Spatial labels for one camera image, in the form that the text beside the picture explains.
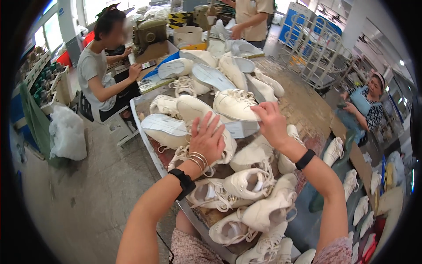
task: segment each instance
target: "mobile phone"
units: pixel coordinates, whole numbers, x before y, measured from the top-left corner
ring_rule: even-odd
[[[142,63],[141,67],[142,67],[143,70],[145,70],[145,69],[147,69],[149,67],[152,67],[152,66],[155,66],[155,65],[157,65],[157,63],[155,62],[155,60],[151,60],[151,61],[149,61],[147,63]]]

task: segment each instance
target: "plastic bag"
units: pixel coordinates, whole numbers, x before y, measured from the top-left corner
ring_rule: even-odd
[[[64,157],[75,161],[87,157],[84,121],[71,109],[57,104],[50,114],[50,157]]]

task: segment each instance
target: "black wristband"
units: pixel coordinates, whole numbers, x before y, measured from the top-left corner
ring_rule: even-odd
[[[179,194],[176,200],[181,201],[186,197],[186,195],[191,193],[196,188],[196,184],[188,175],[185,174],[185,172],[179,169],[172,169],[168,173],[173,174],[180,180],[180,187],[182,187],[182,192]]]
[[[296,162],[296,168],[300,171],[303,170],[314,156],[315,152],[311,149],[308,149],[305,155],[303,155],[303,157],[298,162]]]

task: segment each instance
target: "hand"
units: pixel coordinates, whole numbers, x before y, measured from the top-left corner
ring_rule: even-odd
[[[230,30],[232,31],[232,39],[240,39],[242,37],[243,26],[241,24],[233,26]]]
[[[124,49],[123,57],[127,57],[132,52],[132,47],[127,47]]]
[[[136,81],[136,79],[139,76],[139,73],[141,73],[141,70],[142,68],[140,64],[137,64],[137,63],[132,64],[129,68],[129,80],[133,82]]]
[[[261,122],[258,122],[261,134],[271,146],[280,150],[289,135],[286,117],[280,113],[277,102],[263,102],[257,106],[251,106],[251,110],[261,118]]]
[[[216,130],[216,127],[220,121],[220,116],[217,115],[208,125],[208,122],[212,116],[212,112],[209,111],[199,126],[199,117],[195,118],[192,123],[192,138],[190,139],[189,153],[198,152],[202,154],[208,165],[211,165],[218,159],[221,159],[226,144],[224,143],[223,131],[225,125],[222,124]]]
[[[358,112],[357,108],[354,106],[354,104],[350,103],[350,102],[345,102],[346,103],[346,107],[344,107],[343,109],[348,111],[351,114],[356,114]]]

